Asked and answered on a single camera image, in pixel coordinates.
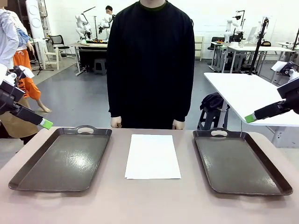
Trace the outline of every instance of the cable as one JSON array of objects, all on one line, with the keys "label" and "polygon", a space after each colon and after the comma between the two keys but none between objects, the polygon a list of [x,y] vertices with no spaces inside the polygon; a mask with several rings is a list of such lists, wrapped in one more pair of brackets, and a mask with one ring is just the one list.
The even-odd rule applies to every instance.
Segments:
[{"label": "cable", "polygon": [[46,9],[46,13],[47,13],[47,15],[45,16],[45,18],[46,18],[46,17],[48,17],[48,10],[47,10],[46,1],[44,0],[43,3],[45,4],[45,9]]},{"label": "cable", "polygon": [[[11,90],[11,92],[10,92],[8,98],[10,98],[11,95],[13,94],[14,89],[15,89],[15,87],[17,86],[17,84],[18,84],[18,82],[19,82],[19,80],[20,80],[22,74],[19,76],[19,78],[18,78],[17,81],[15,82],[14,87],[13,87],[13,89]],[[3,103],[3,105],[0,107],[0,111],[1,111],[1,109],[6,105],[6,103],[7,103],[7,101]]]}]

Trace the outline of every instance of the table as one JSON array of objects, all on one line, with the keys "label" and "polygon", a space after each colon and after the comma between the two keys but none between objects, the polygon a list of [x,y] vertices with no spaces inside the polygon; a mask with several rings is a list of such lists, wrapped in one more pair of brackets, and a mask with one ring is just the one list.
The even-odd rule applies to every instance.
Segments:
[{"label": "table", "polygon": [[281,45],[281,47],[285,46],[288,49],[291,49],[294,46],[294,44],[289,44],[289,43],[285,43],[285,42],[277,42],[277,44]]},{"label": "table", "polygon": [[214,68],[213,68],[213,65],[214,65],[214,58],[215,58],[215,55],[216,55],[216,46],[222,46],[223,44],[222,43],[217,43],[217,42],[211,42],[211,44],[214,45],[214,50],[213,50],[214,54],[213,54],[213,58],[212,58],[212,64],[209,65],[209,68],[212,69],[213,71],[215,71]]},{"label": "table", "polygon": [[[294,224],[299,171],[258,133],[249,133],[294,189],[285,197],[214,193],[205,177],[192,131],[113,129],[91,188],[81,194],[18,192],[8,182],[56,128],[41,130],[0,170],[2,224]],[[171,134],[180,180],[126,180],[132,134]]]},{"label": "table", "polygon": [[76,52],[76,59],[77,59],[77,67],[78,67],[78,73],[76,73],[76,76],[80,75],[83,71],[80,69],[80,51],[88,51],[88,52],[107,52],[108,44],[106,43],[87,43],[87,44],[81,44],[81,43],[72,43],[68,45],[69,47],[74,47]]},{"label": "table", "polygon": [[[226,58],[224,57],[225,53],[222,53],[222,51],[227,51],[228,47],[231,46],[231,43],[216,44],[215,46],[216,46],[216,49],[215,49],[214,55],[216,55],[216,57],[214,56],[214,60],[212,61],[213,64],[212,64],[212,66],[209,66],[209,68],[216,72],[221,72],[221,71],[224,72],[224,67],[225,67],[224,62],[225,62]],[[256,48],[256,44],[253,44],[253,43],[245,43],[244,46],[250,46],[250,47]],[[237,68],[238,71],[240,70],[242,63],[243,63],[243,60],[242,60],[242,58],[240,58],[239,67]]]},{"label": "table", "polygon": [[[234,53],[232,66],[231,66],[231,69],[230,69],[230,73],[232,73],[237,52],[246,52],[247,53],[247,52],[255,52],[255,50],[256,50],[256,46],[244,46],[243,48],[240,48],[239,46],[228,46],[228,50],[226,51],[225,56],[224,56],[225,60],[224,60],[224,64],[223,64],[223,67],[222,67],[222,73],[224,72],[225,62],[226,62],[226,58],[228,56],[228,52],[233,52]],[[275,51],[276,54],[268,55],[267,54],[268,51]],[[259,70],[258,73],[260,73],[260,71],[262,70],[262,66],[263,66],[263,63],[264,63],[266,57],[267,56],[278,56],[277,51],[280,52],[279,59],[277,61],[281,60],[281,58],[282,58],[282,56],[285,52],[294,52],[290,49],[281,48],[281,47],[263,47],[263,46],[259,47],[258,52],[261,52],[261,54],[260,54],[260,57],[257,61],[257,65],[256,65],[256,70]],[[275,75],[276,75],[276,72],[273,73],[271,83],[274,82]]]},{"label": "table", "polygon": [[[246,116],[282,100],[275,85],[256,75],[229,73],[204,73],[204,75],[224,99],[219,127],[223,124],[227,105],[230,105],[239,118],[246,123]],[[299,127],[299,115],[294,111],[257,120],[249,125],[275,126],[277,129],[272,143],[276,147],[299,147],[299,142],[296,140],[298,135],[294,133],[295,140],[292,140],[286,130],[286,127]]]}]

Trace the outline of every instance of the white desk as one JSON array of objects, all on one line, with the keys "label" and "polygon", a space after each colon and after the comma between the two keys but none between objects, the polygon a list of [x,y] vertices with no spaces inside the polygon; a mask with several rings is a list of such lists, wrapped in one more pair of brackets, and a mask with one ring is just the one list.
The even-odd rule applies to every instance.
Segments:
[{"label": "white desk", "polygon": [[213,71],[215,71],[215,69],[213,68],[214,65],[214,58],[215,58],[215,54],[216,54],[216,46],[221,46],[222,43],[217,43],[217,42],[211,42],[212,45],[214,45],[214,54],[213,54],[213,58],[212,58],[212,64],[209,65],[209,68],[212,69]]},{"label": "white desk", "polygon": [[289,44],[289,43],[285,43],[285,42],[277,42],[277,44],[281,45],[281,47],[285,46],[288,49],[291,49],[294,46],[294,44]]},{"label": "white desk", "polygon": [[[223,124],[227,105],[230,105],[246,123],[245,117],[255,110],[282,100],[276,86],[256,75],[228,73],[204,73],[204,75],[224,99],[219,126]],[[299,115],[290,111],[272,118],[257,120],[250,125],[278,127],[272,143],[276,147],[283,147],[281,144],[282,139],[286,138],[285,128],[299,127]],[[299,142],[285,147],[299,147]]]},{"label": "white desk", "polygon": [[[226,62],[228,52],[234,53],[232,66],[230,68],[230,73],[232,73],[232,71],[233,71],[235,56],[236,56],[237,52],[254,52],[255,50],[256,50],[256,46],[244,46],[243,48],[240,48],[239,46],[228,46],[228,50],[226,51],[224,62]],[[275,55],[268,55],[267,54],[268,51],[275,51],[275,53],[280,52],[280,55],[278,55],[277,53]],[[257,61],[256,67],[258,68],[259,64],[261,63],[260,68],[259,68],[259,73],[260,73],[260,71],[262,70],[262,65],[266,59],[266,56],[279,56],[279,59],[277,61],[280,61],[285,52],[294,52],[294,51],[287,49],[287,48],[282,48],[282,47],[263,47],[263,46],[261,46],[259,48],[258,52],[261,52],[261,54]],[[276,75],[276,72],[273,72],[273,77],[271,79],[271,83],[274,82],[275,75]]]},{"label": "white desk", "polygon": [[83,71],[80,69],[80,56],[79,51],[89,51],[89,52],[107,52],[107,43],[72,43],[68,45],[69,47],[74,47],[76,52],[76,59],[77,59],[77,67],[78,67],[78,73],[76,73],[76,76],[80,75]]}]

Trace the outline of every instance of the person in background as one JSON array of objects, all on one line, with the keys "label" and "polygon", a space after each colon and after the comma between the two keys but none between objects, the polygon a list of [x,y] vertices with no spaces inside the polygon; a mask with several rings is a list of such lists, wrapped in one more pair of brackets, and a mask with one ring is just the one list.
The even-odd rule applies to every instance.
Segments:
[{"label": "person in background", "polygon": [[13,56],[19,45],[19,38],[9,12],[0,6],[0,63],[13,69]]},{"label": "person in background", "polygon": [[111,127],[184,129],[194,58],[193,22],[168,1],[118,13],[107,51]]},{"label": "person in background", "polygon": [[109,15],[113,14],[113,8],[111,6],[106,6],[106,13]]},{"label": "person in background", "polygon": [[[14,26],[16,28],[21,29],[26,34],[28,34],[26,28],[23,26],[22,22],[20,21],[18,15],[13,11],[8,11],[8,12],[10,13],[10,18],[12,19],[12,21],[14,23]],[[28,41],[27,44],[25,44],[25,45],[23,45],[23,46],[21,46],[17,49],[17,52],[15,53],[15,55],[13,57],[14,66],[22,65],[24,67],[27,67],[27,68],[31,69],[29,54],[27,52],[27,47],[34,54],[34,48],[31,45],[30,41]],[[46,113],[51,112],[51,110],[48,109],[42,103],[42,101],[41,101],[41,92],[37,88],[37,86],[34,84],[33,79],[28,78],[28,77],[20,79],[19,83],[18,83],[18,87],[25,92],[24,98],[26,100],[26,107],[27,108],[30,108],[30,105],[29,105],[29,102],[27,101],[27,98],[31,97],[32,99],[34,99],[37,102],[38,106],[44,112],[46,112]]]},{"label": "person in background", "polygon": [[[0,63],[13,68],[13,56],[18,48],[19,38],[10,18],[9,12],[0,6]],[[24,97],[19,104],[26,106]],[[0,120],[7,133],[14,138],[20,138],[24,144],[32,139],[38,132],[37,126],[23,121],[14,115],[6,112],[0,115]]]}]

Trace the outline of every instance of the tray handle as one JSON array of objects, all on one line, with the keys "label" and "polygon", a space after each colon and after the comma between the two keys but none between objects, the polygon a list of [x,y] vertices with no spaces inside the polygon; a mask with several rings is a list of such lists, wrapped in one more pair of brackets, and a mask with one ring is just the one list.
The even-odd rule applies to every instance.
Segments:
[{"label": "tray handle", "polygon": [[[214,132],[214,131],[222,131],[222,132],[225,132],[226,135],[223,135],[223,134],[212,135],[212,132]],[[221,128],[221,127],[213,128],[213,129],[209,130],[209,132],[210,132],[211,137],[221,137],[221,138],[233,137],[233,133],[231,131],[229,131],[225,128]]]},{"label": "tray handle", "polygon": [[[79,129],[81,129],[81,128],[90,128],[90,129],[93,130],[93,133],[90,133],[90,132],[82,132],[82,133],[79,133],[78,131],[79,131]],[[76,132],[77,132],[78,134],[94,134],[94,133],[97,132],[98,129],[95,128],[95,127],[93,127],[93,126],[90,126],[90,125],[81,125],[81,126],[78,126],[78,127],[74,128],[74,130],[76,130]]]}]

